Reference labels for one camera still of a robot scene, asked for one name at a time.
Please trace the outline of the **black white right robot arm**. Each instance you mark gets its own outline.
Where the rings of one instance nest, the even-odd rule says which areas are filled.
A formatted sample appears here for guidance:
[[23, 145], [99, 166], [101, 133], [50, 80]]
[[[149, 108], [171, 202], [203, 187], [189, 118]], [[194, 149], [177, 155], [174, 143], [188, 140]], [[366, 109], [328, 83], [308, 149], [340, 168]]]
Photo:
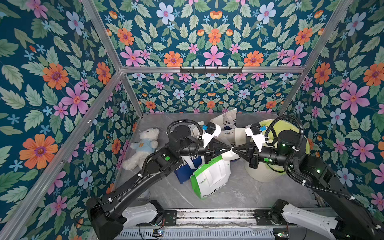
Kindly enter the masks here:
[[299, 225], [332, 240], [382, 240], [384, 224], [349, 193], [330, 166], [306, 153], [304, 133], [299, 119], [283, 115], [274, 119], [265, 131], [259, 123], [246, 127], [246, 134], [253, 141], [234, 147], [232, 151], [254, 169], [259, 163], [282, 166], [291, 180], [312, 189], [325, 200], [337, 217], [322, 217], [277, 200], [266, 219], [276, 225]]

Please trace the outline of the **green white takeout bag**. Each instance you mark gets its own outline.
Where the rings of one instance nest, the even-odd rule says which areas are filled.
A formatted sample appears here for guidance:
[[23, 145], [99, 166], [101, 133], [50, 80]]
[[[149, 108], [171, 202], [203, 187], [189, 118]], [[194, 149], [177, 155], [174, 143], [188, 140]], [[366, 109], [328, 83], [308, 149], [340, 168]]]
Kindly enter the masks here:
[[197, 197], [203, 200], [224, 187], [230, 175], [230, 161], [219, 156], [194, 171], [190, 178], [191, 186]]

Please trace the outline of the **white receipt bag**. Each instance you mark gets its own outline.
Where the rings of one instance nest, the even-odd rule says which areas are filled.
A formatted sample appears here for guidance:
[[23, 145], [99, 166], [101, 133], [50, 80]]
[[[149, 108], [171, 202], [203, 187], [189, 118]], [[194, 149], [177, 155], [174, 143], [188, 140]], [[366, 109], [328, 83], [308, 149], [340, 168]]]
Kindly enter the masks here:
[[235, 161], [240, 158], [240, 156], [234, 153], [232, 150], [222, 153], [221, 157], [223, 158], [224, 161]]

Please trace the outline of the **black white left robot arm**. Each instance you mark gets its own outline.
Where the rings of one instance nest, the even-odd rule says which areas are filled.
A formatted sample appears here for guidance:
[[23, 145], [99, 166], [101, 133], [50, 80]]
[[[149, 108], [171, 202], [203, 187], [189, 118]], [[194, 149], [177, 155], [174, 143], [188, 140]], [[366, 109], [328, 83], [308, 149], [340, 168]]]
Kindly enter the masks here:
[[178, 169], [184, 156], [202, 156], [208, 163], [230, 151], [232, 146], [215, 139], [220, 132], [221, 128], [213, 123], [201, 126], [193, 120], [177, 120], [169, 124], [169, 142], [149, 154], [137, 174], [105, 196], [87, 201], [88, 218], [98, 239], [117, 237], [127, 222], [124, 210], [144, 191]]

